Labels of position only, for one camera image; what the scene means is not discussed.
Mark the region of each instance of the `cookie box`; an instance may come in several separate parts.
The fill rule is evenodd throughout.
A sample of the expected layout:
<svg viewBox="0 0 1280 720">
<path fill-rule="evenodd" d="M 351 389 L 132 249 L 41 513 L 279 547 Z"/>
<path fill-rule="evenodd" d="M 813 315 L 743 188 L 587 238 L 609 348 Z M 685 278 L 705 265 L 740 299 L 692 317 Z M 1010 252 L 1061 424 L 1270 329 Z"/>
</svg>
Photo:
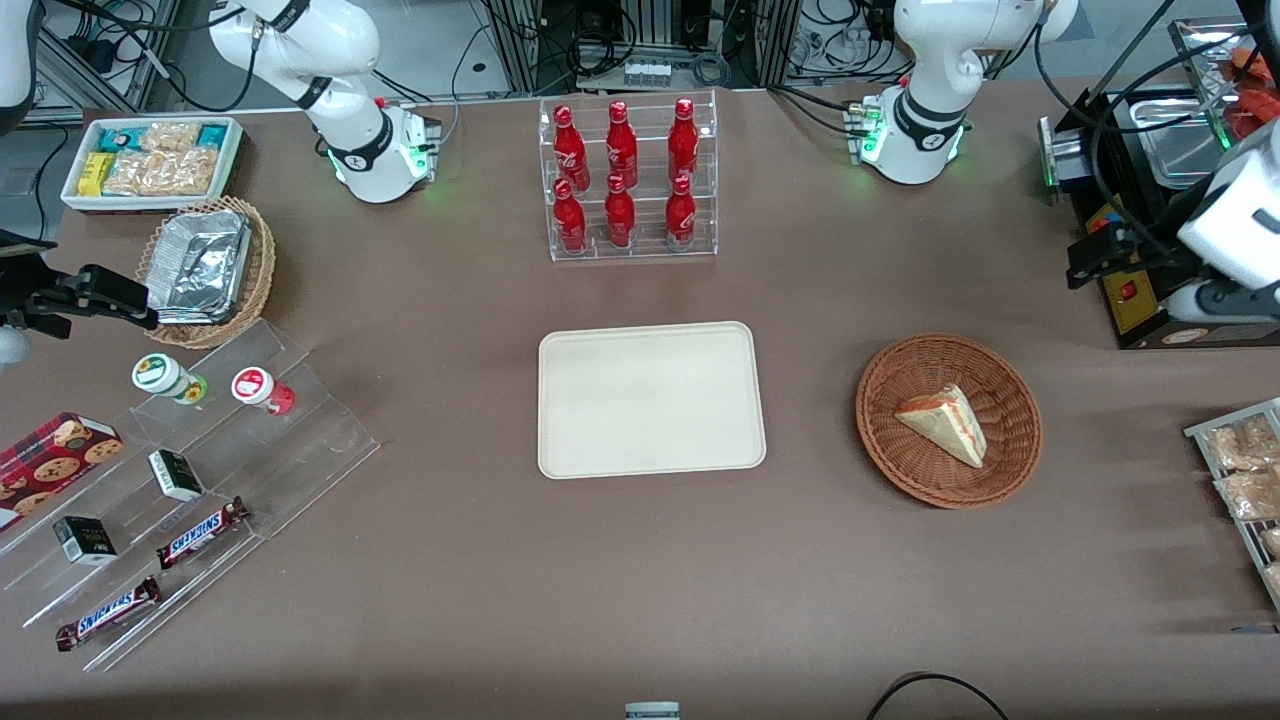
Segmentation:
<svg viewBox="0 0 1280 720">
<path fill-rule="evenodd" d="M 209 183 L 209 192 L 205 195 L 165 195 L 146 197 L 79 193 L 79 178 L 84 172 L 84 164 L 90 161 L 91 155 L 100 150 L 105 133 L 147 126 L 148 123 L 156 120 L 168 123 L 200 123 L 206 128 L 214 126 L 225 127 L 225 135 L 221 136 L 221 147 L 218 152 L 218 164 L 214 167 L 214 178 Z M 225 193 L 227 186 L 230 183 L 232 169 L 236 164 L 236 155 L 239 150 L 242 136 L 243 131 L 241 129 L 239 123 L 232 118 L 218 115 L 131 117 L 93 120 L 84 128 L 84 137 L 81 140 L 79 149 L 76 151 L 76 160 L 72 163 L 70 172 L 67 173 L 67 182 L 63 183 L 63 202 L 68 208 L 86 214 L 128 214 L 177 210 L 197 202 L 216 200 Z"/>
<path fill-rule="evenodd" d="M 123 448 L 114 428 L 63 413 L 0 452 L 0 532 Z"/>
</svg>

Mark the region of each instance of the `sandwich slice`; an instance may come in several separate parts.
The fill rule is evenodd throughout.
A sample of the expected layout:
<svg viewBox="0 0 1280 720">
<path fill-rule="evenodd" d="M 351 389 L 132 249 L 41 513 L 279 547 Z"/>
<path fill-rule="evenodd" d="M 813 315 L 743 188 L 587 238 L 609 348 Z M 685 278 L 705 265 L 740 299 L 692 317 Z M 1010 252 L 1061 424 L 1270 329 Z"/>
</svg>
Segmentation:
<svg viewBox="0 0 1280 720">
<path fill-rule="evenodd" d="M 955 384 L 947 384 L 937 395 L 908 400 L 893 416 L 950 452 L 956 460 L 982 468 L 982 456 L 987 454 L 987 438 L 973 415 L 969 398 Z"/>
</svg>

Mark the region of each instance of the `red cookie box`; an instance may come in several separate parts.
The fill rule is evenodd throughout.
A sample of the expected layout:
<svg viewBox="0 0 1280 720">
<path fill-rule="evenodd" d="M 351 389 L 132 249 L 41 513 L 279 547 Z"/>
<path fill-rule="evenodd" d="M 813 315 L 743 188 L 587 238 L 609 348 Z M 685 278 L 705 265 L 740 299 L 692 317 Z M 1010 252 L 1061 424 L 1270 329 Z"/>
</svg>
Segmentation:
<svg viewBox="0 0 1280 720">
<path fill-rule="evenodd" d="M 40 425 L 0 452 L 0 530 L 81 479 L 124 447 L 115 429 L 72 413 Z"/>
</svg>

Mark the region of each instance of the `clear acrylic stand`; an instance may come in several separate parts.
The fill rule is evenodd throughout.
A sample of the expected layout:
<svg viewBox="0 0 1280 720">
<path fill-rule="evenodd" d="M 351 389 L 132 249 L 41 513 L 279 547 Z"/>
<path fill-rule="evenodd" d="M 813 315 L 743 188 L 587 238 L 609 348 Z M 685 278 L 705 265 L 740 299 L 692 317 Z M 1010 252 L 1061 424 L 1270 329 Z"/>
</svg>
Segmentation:
<svg viewBox="0 0 1280 720">
<path fill-rule="evenodd" d="M 378 450 L 379 443 L 329 395 L 305 357 L 296 343 L 259 320 L 192 366 L 209 380 L 209 393 L 198 405 L 151 397 L 133 409 L 133 437 L 127 442 L 142 442 L 131 443 L 125 457 L 10 543 L 12 552 L 4 557 L 5 600 L 23 626 L 47 634 L 50 652 L 56 652 L 58 628 L 154 574 L 164 598 L 160 605 L 131 614 L 65 653 L 84 670 L 110 669 Z M 250 365 L 268 369 L 293 388 L 297 400 L 289 413 L 269 415 L 230 396 L 232 377 Z M 161 495 L 146 459 L 157 447 L 187 457 L 206 491 L 198 500 L 180 503 Z M 156 550 L 236 496 L 252 516 L 161 571 Z M 99 568 L 68 562 L 49 528 L 52 518 L 63 515 L 102 520 L 119 557 Z"/>
<path fill-rule="evenodd" d="M 671 178 L 667 174 L 667 135 L 675 120 L 676 100 L 694 101 L 694 124 L 698 126 L 698 172 L 690 193 L 698 205 L 694 214 L 692 245 L 684 252 L 667 246 L 667 199 L 671 197 Z M 586 142 L 586 167 L 591 173 L 591 186 L 577 196 L 586 213 L 586 252 L 570 255 L 564 251 L 556 228 L 552 206 L 556 196 L 552 183 L 559 177 L 556 164 L 556 123 L 552 110 L 561 101 L 544 100 L 539 109 L 538 149 L 543 169 L 543 201 L 547 205 L 547 237 L 552 260 L 626 260 L 632 258 L 690 258 L 716 255 L 719 250 L 718 224 L 718 154 L 716 138 L 716 94 L 710 91 L 687 94 L 637 94 L 626 96 L 627 115 L 636 131 L 640 151 L 640 182 L 631 188 L 636 205 L 636 237 L 627 250 L 617 249 L 608 240 L 604 217 L 605 184 L 609 161 L 604 138 L 609 132 L 609 102 L 616 97 L 577 96 L 570 102 L 573 124 Z"/>
</svg>

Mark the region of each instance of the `jar with green label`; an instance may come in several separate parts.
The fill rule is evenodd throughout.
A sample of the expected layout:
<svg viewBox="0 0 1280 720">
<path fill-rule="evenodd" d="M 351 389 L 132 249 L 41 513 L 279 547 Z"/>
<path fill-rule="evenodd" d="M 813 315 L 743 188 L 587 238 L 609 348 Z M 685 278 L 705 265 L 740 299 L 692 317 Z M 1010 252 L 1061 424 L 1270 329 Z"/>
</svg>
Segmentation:
<svg viewBox="0 0 1280 720">
<path fill-rule="evenodd" d="M 183 368 L 164 352 L 152 352 L 133 366 L 133 384 L 138 389 L 172 397 L 179 405 L 195 405 L 205 397 L 209 383 L 205 378 Z"/>
</svg>

